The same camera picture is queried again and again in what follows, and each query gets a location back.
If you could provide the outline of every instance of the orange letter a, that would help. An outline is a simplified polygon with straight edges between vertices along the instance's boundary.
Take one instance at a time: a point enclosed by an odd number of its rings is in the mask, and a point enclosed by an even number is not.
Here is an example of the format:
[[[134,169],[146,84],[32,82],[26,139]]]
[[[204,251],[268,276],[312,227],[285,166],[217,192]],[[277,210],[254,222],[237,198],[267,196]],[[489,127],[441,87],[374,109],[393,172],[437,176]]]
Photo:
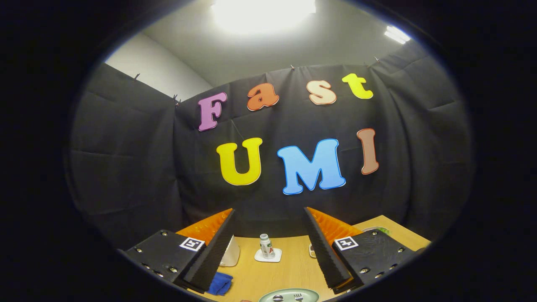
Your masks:
[[[279,96],[274,92],[274,86],[271,83],[263,83],[250,89],[248,92],[248,104],[246,105],[250,111],[256,111],[263,106],[272,106],[278,102]]]

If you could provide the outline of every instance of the white coaster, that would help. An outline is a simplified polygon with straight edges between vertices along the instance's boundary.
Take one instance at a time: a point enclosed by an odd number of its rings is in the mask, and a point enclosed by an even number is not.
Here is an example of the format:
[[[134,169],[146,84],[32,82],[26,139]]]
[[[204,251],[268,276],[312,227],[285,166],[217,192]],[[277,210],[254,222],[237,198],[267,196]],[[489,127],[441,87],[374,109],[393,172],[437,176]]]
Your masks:
[[[258,249],[257,252],[256,252],[256,255],[253,258],[255,260],[261,261],[261,262],[280,262],[280,260],[281,260],[281,249],[275,248],[274,253],[276,254],[276,256],[274,256],[274,258],[266,259],[265,257],[263,257],[263,252],[261,251],[261,249]]]

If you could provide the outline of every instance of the green plate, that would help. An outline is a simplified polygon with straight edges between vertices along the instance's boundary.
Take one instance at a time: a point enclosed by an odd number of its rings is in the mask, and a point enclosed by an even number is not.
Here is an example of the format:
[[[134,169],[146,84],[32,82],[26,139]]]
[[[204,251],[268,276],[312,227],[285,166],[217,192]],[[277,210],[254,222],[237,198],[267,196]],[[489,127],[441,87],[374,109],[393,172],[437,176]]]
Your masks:
[[[378,229],[379,231],[385,233],[386,235],[390,234],[390,230],[388,230],[387,228],[383,228],[383,227],[369,227],[369,228],[363,229],[362,232],[371,231],[372,229]]]
[[[262,296],[261,299],[259,299],[259,302],[274,302],[272,298],[277,294],[280,294],[284,298],[283,302],[296,302],[296,293],[302,294],[304,297],[302,302],[317,302],[317,300],[319,300],[319,294],[316,291],[308,289],[284,289],[273,291]]]

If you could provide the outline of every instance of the white wall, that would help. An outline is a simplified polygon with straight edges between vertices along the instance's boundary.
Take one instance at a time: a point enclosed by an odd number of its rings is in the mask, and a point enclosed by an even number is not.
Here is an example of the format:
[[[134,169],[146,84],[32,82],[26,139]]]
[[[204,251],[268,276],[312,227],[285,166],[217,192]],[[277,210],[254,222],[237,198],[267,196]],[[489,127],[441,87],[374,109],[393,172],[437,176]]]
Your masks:
[[[113,68],[137,78],[176,100],[186,100],[212,86],[159,43],[143,33],[117,49],[106,61]]]

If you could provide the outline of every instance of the ceiling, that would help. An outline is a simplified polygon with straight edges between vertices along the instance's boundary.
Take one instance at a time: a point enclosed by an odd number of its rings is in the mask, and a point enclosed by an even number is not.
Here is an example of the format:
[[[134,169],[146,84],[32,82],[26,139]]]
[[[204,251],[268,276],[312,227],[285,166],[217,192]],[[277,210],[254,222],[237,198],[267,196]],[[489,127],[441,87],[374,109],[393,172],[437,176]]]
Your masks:
[[[371,64],[401,47],[384,35],[387,23],[341,0],[316,0],[316,13],[291,30],[251,35],[219,28],[212,4],[193,1],[143,32],[214,87],[290,64]]]

